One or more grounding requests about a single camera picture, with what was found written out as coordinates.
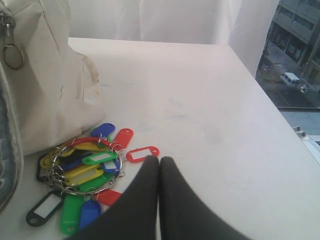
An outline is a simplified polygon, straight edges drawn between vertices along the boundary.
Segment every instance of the table surface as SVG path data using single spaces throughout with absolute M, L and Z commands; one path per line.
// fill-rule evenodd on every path
M 203 202 L 253 240 L 319 239 L 320 167 L 229 46 L 69 42 L 96 63 L 102 122 L 133 129 L 130 149 L 157 146 L 174 157 Z M 43 227 L 25 222 L 46 194 L 35 180 L 37 156 L 25 158 L 22 184 L 0 216 L 1 239 L 65 237 L 60 213 Z M 115 190 L 140 166 L 128 162 Z

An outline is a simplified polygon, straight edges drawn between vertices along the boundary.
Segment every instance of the key ring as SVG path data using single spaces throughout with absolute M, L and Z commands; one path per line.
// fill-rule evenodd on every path
M 117 157 L 116 160 L 119 163 L 119 171 L 118 173 L 107 183 L 107 186 L 104 184 L 101 187 L 98 187 L 97 189 L 93 190 L 93 191 L 85 191 L 85 192 L 79 192 L 79 191 L 75 191 L 75 190 L 70 190 L 70 187 L 67 187 L 64 184 L 64 176 L 63 176 L 63 172 L 62 173 L 58 173 L 56 172 L 56 170 L 60 170 L 60 166 L 56 164 L 57 159 L 63 154 L 63 152 L 68 149 L 71 148 L 75 145 L 78 144 L 82 144 L 82 143 L 99 143 L 99 144 L 103 144 L 106 147 L 110 148 L 110 146 L 113 144 L 113 142 L 109 142 L 106 139 L 101 139 L 101 138 L 97 138 L 97 137 L 84 137 L 84 138 L 78 138 L 78 139 L 74 139 L 71 142 L 68 142 L 65 144 L 65 147 L 63 147 L 62 149 L 60 149 L 60 151 L 52 156 L 52 166 L 50 168 L 50 170 L 47 172 L 47 178 L 49 179 L 49 184 L 52 184 L 52 187 L 60 190 L 66 194 L 70 194 L 70 195 L 81 195 L 81 196 L 86 196 L 86 195 L 94 195 L 94 194 L 98 194 L 104 190 L 110 189 L 118 180 L 118 178 L 123 177 L 123 158 L 122 155 L 119 154 L 119 152 L 121 151 L 121 149 L 119 151 L 114 151 L 115 153 L 117 153 Z
M 18 66 L 12 66 L 9 62 L 8 62 L 8 57 L 7 57 L 7 50 L 9 48 L 15 48 L 19 51 L 20 56 L 21 56 L 21 63 Z M 21 48 L 19 46 L 17 46 L 14 43 L 8 43 L 4 46 L 3 48 L 3 58 L 4 58 L 4 62 L 6 63 L 6 65 L 11 68 L 12 70 L 18 70 L 21 69 L 23 67 L 23 65 L 25 64 L 25 56 L 24 53 L 22 52 Z

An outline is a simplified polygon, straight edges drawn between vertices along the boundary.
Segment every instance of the building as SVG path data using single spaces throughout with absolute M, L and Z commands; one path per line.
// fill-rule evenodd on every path
M 320 0 L 280 0 L 269 39 L 300 66 L 308 62 L 319 34 Z

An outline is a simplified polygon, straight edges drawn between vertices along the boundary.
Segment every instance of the white bag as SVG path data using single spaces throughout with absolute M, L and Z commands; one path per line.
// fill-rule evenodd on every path
M 3 63 L 23 154 L 56 146 L 97 124 L 104 116 L 98 72 L 68 45 L 68 0 L 0 0 L 0 11 L 15 21 L 13 34 L 0 37 L 0 49 L 15 44 L 25 58 L 22 68 L 9 67 L 21 63 L 13 45 Z

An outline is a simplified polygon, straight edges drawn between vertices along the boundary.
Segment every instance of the red key tag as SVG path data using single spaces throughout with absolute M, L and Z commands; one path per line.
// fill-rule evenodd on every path
M 133 136 L 134 131 L 130 128 L 121 129 L 112 142 L 112 150 L 119 151 L 121 149 L 125 149 L 129 145 Z
M 113 205 L 122 194 L 110 189 L 99 192 L 93 196 L 94 200 L 97 200 L 100 204 L 111 206 Z
M 132 163 L 138 163 L 145 160 L 146 156 L 153 155 L 158 157 L 160 154 L 159 149 L 155 146 L 147 146 L 135 150 L 128 151 L 126 159 Z

